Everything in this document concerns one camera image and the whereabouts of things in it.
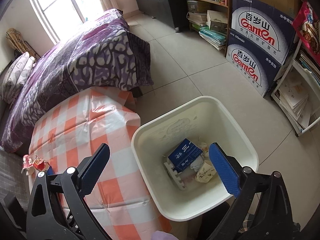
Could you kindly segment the white plastic trash bin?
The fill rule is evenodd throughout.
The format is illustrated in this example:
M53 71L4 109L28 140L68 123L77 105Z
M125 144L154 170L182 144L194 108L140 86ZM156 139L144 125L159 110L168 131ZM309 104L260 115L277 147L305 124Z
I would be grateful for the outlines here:
M258 155L248 137L211 96L191 100L135 131L135 159L165 218L188 221L230 198L209 159L212 143L241 166L258 169Z

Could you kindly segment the lower Ganten water carton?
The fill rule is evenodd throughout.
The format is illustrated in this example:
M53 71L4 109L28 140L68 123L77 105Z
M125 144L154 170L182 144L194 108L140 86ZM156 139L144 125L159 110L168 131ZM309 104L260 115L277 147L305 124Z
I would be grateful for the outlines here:
M231 29L226 59L261 96L270 90L282 65L255 43Z

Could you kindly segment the window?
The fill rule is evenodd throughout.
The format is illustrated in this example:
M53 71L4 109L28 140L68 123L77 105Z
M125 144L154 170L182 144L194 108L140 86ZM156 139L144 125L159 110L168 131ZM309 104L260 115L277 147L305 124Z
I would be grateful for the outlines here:
M100 0L30 0L54 42L103 13Z

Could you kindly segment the white foam strip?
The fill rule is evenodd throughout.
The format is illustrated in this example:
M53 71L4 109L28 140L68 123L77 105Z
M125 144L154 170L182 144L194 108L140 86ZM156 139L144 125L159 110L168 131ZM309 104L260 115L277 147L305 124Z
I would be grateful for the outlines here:
M187 187L186 187L185 183L183 182L183 180L181 179L181 177L179 176L178 172L174 170L173 164L166 161L166 162L164 162L164 167L166 168L168 175L175 182L177 187L181 191L185 191L187 189Z

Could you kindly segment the crushed floral paper cup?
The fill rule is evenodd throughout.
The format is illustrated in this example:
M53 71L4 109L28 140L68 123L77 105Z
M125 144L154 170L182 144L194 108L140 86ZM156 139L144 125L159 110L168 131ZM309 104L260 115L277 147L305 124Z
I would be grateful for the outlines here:
M198 170L195 180L199 183L208 183L216 174L216 169L210 160L205 160Z

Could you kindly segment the black storage bench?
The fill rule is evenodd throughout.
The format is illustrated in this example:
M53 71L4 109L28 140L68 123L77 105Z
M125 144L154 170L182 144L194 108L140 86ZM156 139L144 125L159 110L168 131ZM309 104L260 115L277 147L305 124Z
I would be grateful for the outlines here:
M136 2L139 11L172 27L175 32L182 32L189 27L187 0L136 0Z

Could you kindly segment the upper Ganten water carton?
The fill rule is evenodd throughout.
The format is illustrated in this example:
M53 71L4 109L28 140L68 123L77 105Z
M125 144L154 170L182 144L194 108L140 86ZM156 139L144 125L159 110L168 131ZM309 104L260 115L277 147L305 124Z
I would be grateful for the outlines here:
M281 64L294 45L292 22L291 17L259 0L232 0L231 28Z

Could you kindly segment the bed with purple blanket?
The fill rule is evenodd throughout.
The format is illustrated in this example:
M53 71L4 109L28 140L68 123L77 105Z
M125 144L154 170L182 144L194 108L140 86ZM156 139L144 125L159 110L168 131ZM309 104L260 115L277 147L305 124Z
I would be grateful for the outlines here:
M151 85L149 43L131 32L121 10L110 9L46 52L32 64L25 80L8 70L1 99L10 111L1 131L1 148L16 152L31 139L43 115L89 87L131 91Z

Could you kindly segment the blue biscuit box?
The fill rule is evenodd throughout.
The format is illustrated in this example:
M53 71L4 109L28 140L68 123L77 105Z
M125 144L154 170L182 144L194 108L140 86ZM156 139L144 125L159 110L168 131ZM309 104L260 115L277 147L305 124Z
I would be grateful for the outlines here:
M49 166L49 168L48 168L48 170L47 170L47 174L48 174L49 176L55 174L54 171L53 171L53 168L52 168L51 166Z

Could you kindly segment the long blue tissue box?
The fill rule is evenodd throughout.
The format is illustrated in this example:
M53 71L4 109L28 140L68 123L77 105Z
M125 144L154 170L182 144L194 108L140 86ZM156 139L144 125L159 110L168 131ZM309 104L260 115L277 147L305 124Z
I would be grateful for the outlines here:
M183 172L199 156L203 150L196 146L189 139L184 139L171 154L168 159L178 173Z

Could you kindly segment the white tissue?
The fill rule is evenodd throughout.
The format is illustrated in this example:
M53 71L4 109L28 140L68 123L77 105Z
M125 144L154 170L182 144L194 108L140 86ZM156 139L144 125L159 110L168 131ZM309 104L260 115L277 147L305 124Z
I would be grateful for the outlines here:
M206 164L206 159L202 156L199 155L190 165L190 168L195 171L198 172L199 170L201 170L203 168L203 166Z

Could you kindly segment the folded floral quilt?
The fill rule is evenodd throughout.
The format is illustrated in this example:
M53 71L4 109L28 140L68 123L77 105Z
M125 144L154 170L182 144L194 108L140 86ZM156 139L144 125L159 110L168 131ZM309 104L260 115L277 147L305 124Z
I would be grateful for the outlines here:
M1 78L1 99L11 105L26 84L33 67L35 57L25 52L19 56L9 67L4 77Z

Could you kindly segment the crushed red white paper cup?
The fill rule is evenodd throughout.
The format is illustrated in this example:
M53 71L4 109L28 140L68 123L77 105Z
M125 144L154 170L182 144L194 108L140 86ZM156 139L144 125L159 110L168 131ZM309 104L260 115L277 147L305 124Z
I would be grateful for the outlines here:
M35 172L35 167L33 166L33 160L30 155L26 154L23 156L23 165L21 174L31 176Z

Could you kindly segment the red crushed milk carton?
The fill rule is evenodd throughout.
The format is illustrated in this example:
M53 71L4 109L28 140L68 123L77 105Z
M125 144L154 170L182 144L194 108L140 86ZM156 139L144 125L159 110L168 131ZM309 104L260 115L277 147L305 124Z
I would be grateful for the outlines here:
M36 156L33 167L38 171L47 171L50 168L48 161Z

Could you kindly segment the ganten water carton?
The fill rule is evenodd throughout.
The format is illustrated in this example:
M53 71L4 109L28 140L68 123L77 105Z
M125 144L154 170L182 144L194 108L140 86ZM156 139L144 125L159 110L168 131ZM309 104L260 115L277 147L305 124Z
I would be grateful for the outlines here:
M281 64L294 45L292 22L291 17L259 0L232 0L231 28Z
M282 65L255 43L231 29L226 59L261 96L270 90Z

